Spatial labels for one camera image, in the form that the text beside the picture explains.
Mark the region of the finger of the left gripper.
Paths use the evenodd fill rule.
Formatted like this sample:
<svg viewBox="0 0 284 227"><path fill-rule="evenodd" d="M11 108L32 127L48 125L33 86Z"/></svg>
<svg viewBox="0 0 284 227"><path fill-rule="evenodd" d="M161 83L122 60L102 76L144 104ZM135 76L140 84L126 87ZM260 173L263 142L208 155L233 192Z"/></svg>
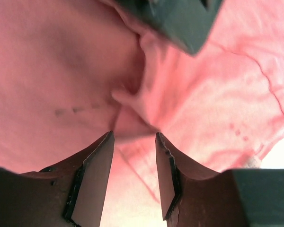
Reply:
<svg viewBox="0 0 284 227"><path fill-rule="evenodd" d="M121 7L190 55L205 44L222 0L117 0Z"/></svg>

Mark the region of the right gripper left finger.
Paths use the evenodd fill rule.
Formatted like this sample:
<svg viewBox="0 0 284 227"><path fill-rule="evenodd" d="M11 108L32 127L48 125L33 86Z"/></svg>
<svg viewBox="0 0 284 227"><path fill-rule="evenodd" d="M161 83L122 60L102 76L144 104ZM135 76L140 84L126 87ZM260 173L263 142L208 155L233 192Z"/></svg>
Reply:
<svg viewBox="0 0 284 227"><path fill-rule="evenodd" d="M0 227L98 227L114 152L107 132L38 172L0 167Z"/></svg>

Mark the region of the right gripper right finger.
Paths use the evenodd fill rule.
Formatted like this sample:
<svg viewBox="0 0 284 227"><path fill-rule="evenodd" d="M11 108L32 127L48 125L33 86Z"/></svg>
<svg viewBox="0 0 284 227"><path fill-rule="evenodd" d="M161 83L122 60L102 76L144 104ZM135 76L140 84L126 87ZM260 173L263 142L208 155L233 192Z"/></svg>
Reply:
<svg viewBox="0 0 284 227"><path fill-rule="evenodd" d="M284 227L284 169L211 170L156 134L163 219L169 227Z"/></svg>

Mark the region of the red t shirt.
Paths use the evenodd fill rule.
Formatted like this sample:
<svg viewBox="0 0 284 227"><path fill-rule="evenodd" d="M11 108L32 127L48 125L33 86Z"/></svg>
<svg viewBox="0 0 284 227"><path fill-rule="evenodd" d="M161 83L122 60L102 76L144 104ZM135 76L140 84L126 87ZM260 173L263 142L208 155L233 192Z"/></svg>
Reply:
<svg viewBox="0 0 284 227"><path fill-rule="evenodd" d="M215 170L284 138L284 0L227 0L190 56L111 0L0 0L0 166L38 171L114 131L103 227L164 227L155 134Z"/></svg>

